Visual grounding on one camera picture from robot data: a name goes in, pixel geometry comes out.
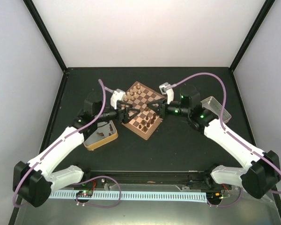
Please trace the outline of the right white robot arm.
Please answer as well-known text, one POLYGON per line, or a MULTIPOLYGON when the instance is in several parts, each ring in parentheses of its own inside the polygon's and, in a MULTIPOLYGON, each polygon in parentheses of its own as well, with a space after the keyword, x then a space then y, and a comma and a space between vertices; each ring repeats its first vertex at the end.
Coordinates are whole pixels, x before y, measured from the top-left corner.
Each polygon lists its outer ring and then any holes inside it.
POLYGON ((278 155, 249 144, 227 127, 231 115, 213 96, 201 100, 199 92, 192 88, 190 92, 181 90, 180 100, 174 101, 170 84, 166 82, 159 88, 166 98, 149 102, 148 108, 162 119, 167 115, 186 117, 190 127, 216 142, 241 165, 240 168, 223 165, 211 168, 203 178, 207 188, 214 189, 219 184, 239 186, 260 199, 281 180, 278 155))

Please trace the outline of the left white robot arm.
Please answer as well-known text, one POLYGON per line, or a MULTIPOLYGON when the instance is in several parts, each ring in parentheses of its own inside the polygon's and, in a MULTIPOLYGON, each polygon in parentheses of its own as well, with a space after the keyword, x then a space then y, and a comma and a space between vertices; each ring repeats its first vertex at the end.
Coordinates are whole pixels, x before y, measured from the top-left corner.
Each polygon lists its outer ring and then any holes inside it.
POLYGON ((14 202, 20 196, 34 207, 39 207, 54 191, 71 184, 80 187, 90 184, 91 175, 78 166, 71 165, 57 172, 55 168, 97 130, 100 122, 118 120, 127 124, 140 113, 132 104, 123 101, 122 93, 114 92, 112 102, 111 107, 106 108, 105 99, 85 99, 83 108, 55 142, 29 162, 20 161, 15 165, 14 202))

